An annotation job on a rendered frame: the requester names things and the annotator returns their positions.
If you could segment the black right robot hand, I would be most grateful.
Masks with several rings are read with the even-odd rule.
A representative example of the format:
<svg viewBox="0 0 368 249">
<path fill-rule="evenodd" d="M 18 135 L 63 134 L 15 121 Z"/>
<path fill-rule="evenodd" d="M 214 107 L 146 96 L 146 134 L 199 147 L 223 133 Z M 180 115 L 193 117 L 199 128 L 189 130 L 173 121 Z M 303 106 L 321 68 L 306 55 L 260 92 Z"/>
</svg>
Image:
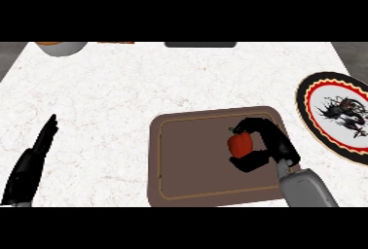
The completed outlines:
<svg viewBox="0 0 368 249">
<path fill-rule="evenodd" d="M 248 134 L 257 132 L 260 134 L 266 149 L 250 152 L 241 158 L 229 158 L 229 161 L 238 170 L 242 172 L 253 171 L 269 163 L 269 159 L 273 159 L 275 162 L 282 162 L 287 167 L 292 167 L 298 164 L 300 155 L 292 147 L 290 139 L 267 119 L 242 119 L 235 127 L 233 134 L 242 134 L 244 132 Z"/>
</svg>

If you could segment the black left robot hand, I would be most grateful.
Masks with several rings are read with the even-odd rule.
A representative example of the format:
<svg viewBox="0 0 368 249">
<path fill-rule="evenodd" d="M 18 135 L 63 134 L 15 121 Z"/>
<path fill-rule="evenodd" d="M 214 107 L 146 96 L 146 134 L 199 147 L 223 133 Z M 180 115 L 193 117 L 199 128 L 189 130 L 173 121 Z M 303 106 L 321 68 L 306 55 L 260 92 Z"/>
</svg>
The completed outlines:
<svg viewBox="0 0 368 249">
<path fill-rule="evenodd" d="M 0 205 L 32 201 L 41 178 L 46 155 L 57 129 L 56 115 L 52 115 L 38 132 L 32 147 L 25 149 L 15 164 Z"/>
</svg>

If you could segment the red bell pepper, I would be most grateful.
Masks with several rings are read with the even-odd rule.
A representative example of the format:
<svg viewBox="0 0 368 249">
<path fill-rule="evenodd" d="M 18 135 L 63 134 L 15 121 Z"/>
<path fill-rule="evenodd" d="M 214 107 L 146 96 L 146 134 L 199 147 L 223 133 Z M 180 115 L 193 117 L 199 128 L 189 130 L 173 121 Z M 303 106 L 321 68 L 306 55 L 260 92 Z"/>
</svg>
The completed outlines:
<svg viewBox="0 0 368 249">
<path fill-rule="evenodd" d="M 253 152 L 253 139 L 245 131 L 230 136 L 227 147 L 232 156 L 238 159 Z"/>
</svg>

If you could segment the black-rimmed patterned plate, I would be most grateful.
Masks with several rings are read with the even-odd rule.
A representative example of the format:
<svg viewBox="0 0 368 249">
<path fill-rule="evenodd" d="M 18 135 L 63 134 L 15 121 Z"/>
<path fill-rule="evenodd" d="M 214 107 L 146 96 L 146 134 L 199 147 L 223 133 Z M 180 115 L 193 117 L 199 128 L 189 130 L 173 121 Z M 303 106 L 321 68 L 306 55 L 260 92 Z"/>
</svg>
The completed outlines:
<svg viewBox="0 0 368 249">
<path fill-rule="evenodd" d="M 368 84 L 337 72 L 313 73 L 298 84 L 295 107 L 316 140 L 368 166 Z"/>
</svg>

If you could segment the brown tray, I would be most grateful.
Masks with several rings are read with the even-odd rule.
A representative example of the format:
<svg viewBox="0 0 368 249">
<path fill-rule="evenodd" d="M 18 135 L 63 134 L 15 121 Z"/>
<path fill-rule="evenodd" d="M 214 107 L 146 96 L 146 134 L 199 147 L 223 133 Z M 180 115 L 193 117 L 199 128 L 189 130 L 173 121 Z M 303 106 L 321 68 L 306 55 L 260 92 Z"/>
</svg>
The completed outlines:
<svg viewBox="0 0 368 249">
<path fill-rule="evenodd" d="M 229 162 L 230 128 L 247 118 L 282 125 L 269 106 L 165 114 L 149 126 L 148 201 L 158 207 L 281 199 L 276 164 L 241 172 Z"/>
</svg>

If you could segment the dark grey flat object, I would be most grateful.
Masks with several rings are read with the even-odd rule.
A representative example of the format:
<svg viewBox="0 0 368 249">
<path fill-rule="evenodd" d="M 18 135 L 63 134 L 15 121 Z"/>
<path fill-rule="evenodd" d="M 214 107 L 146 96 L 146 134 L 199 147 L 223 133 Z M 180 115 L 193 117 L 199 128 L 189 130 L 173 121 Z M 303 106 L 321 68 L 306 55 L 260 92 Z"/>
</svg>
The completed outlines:
<svg viewBox="0 0 368 249">
<path fill-rule="evenodd" d="M 167 48 L 233 48 L 236 42 L 164 42 Z"/>
</svg>

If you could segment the grey bowl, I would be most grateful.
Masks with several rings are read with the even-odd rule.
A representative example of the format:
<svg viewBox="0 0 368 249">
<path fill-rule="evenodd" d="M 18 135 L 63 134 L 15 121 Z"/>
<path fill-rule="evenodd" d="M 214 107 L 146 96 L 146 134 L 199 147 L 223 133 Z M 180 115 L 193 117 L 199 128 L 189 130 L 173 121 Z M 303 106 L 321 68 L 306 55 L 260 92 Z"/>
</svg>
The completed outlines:
<svg viewBox="0 0 368 249">
<path fill-rule="evenodd" d="M 35 45 L 50 56 L 69 56 L 86 46 L 86 42 L 37 42 Z"/>
</svg>

